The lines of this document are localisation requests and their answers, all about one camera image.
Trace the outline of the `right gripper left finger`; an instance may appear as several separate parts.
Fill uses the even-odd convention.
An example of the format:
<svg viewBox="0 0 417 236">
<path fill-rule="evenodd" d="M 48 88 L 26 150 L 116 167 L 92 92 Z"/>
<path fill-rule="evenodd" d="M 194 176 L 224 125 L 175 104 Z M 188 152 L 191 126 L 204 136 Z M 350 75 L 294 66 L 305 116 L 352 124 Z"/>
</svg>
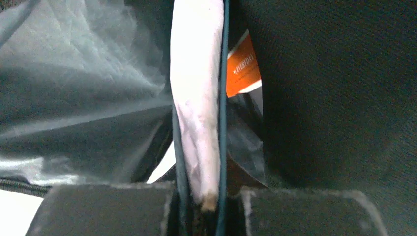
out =
<svg viewBox="0 0 417 236">
<path fill-rule="evenodd" d="M 176 236 L 172 167 L 153 184 L 61 185 L 44 197 L 28 236 Z"/>
</svg>

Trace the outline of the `teal hardcover book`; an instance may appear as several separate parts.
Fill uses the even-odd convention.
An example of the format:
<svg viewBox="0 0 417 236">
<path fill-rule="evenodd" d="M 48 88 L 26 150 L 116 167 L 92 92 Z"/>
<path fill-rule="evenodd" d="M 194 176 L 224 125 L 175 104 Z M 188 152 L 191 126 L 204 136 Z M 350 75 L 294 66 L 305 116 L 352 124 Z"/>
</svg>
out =
<svg viewBox="0 0 417 236">
<path fill-rule="evenodd" d="M 218 81 L 223 26 L 223 1 L 174 1 L 171 91 L 191 195 L 208 236 L 216 233 L 219 199 Z"/>
</svg>

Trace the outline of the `black backpack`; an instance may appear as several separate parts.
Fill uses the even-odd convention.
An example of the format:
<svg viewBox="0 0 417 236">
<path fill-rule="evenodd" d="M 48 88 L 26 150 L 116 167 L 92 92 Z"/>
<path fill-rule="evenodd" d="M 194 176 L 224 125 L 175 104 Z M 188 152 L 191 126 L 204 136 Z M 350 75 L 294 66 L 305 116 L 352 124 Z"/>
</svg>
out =
<svg viewBox="0 0 417 236">
<path fill-rule="evenodd" d="M 0 187 L 153 184 L 174 167 L 178 236 L 207 236 L 171 97 L 175 0 L 3 0 Z M 227 157 L 268 189 L 358 190 L 387 236 L 417 233 L 417 3 L 223 0 L 220 198 Z M 226 94 L 248 30 L 262 86 Z"/>
</svg>

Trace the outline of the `orange Good Morning book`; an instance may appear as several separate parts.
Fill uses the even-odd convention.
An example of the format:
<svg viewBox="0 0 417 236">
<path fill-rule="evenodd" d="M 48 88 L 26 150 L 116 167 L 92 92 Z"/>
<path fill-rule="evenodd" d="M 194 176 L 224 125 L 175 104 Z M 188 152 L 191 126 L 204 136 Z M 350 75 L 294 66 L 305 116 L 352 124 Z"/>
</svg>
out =
<svg viewBox="0 0 417 236">
<path fill-rule="evenodd" d="M 226 94 L 228 98 L 262 86 L 261 75 L 249 31 L 246 30 L 228 53 Z"/>
</svg>

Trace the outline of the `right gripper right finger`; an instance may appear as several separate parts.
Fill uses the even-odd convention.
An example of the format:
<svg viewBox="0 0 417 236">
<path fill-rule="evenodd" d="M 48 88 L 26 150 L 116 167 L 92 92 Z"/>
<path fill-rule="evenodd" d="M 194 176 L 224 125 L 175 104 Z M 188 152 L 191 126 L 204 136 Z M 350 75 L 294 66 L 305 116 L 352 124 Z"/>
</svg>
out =
<svg viewBox="0 0 417 236">
<path fill-rule="evenodd" d="M 227 157 L 228 236 L 386 236 L 375 205 L 358 190 L 268 189 Z"/>
</svg>

